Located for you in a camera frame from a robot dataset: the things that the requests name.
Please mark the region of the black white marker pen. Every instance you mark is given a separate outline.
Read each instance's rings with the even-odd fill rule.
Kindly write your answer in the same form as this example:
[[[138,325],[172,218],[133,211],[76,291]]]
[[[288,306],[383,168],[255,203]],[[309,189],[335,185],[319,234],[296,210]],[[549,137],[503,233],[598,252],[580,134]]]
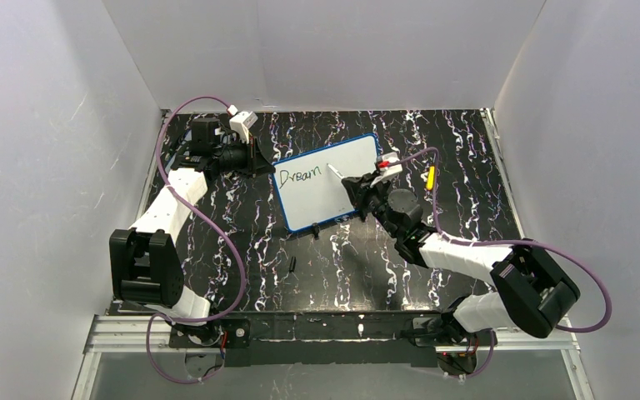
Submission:
[[[339,179],[340,181],[345,177],[330,163],[327,164],[327,168]]]

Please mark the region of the blue framed whiteboard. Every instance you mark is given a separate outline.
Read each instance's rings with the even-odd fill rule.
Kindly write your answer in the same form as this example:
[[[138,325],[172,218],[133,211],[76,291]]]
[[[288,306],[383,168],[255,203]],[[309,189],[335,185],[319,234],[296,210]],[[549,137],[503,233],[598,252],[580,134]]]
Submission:
[[[332,164],[345,178],[375,170],[378,137],[367,133],[275,162],[272,175],[288,231],[295,233],[354,212]]]

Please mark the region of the black marker cap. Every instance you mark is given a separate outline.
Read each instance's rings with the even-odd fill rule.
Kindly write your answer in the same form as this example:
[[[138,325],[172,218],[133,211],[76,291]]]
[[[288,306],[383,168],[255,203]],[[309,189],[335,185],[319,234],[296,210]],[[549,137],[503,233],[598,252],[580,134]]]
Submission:
[[[296,265],[297,265],[297,258],[296,257],[291,257],[290,264],[289,264],[289,272],[290,273],[293,273],[295,271]]]

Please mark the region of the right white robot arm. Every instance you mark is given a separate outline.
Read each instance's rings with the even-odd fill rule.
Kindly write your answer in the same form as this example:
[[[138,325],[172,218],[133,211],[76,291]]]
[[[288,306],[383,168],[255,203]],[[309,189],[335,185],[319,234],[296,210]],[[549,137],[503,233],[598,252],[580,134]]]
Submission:
[[[371,174],[341,181],[361,218],[373,215],[407,262],[448,269],[493,286],[493,292],[463,296],[438,317],[406,332],[408,338],[458,343],[488,329],[518,328],[546,338],[580,298],[576,283],[533,241],[469,247],[423,222],[416,195],[376,182]]]

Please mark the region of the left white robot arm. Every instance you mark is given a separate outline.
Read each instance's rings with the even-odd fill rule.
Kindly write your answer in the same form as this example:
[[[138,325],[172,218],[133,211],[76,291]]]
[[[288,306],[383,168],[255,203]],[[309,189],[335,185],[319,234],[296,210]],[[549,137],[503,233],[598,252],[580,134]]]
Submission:
[[[245,178],[272,174],[250,133],[258,117],[241,111],[223,124],[216,117],[191,121],[189,141],[164,165],[167,184],[128,229],[109,238],[112,290],[117,300],[155,310],[175,323],[202,326],[211,303],[183,282],[176,240],[211,181],[225,173]]]

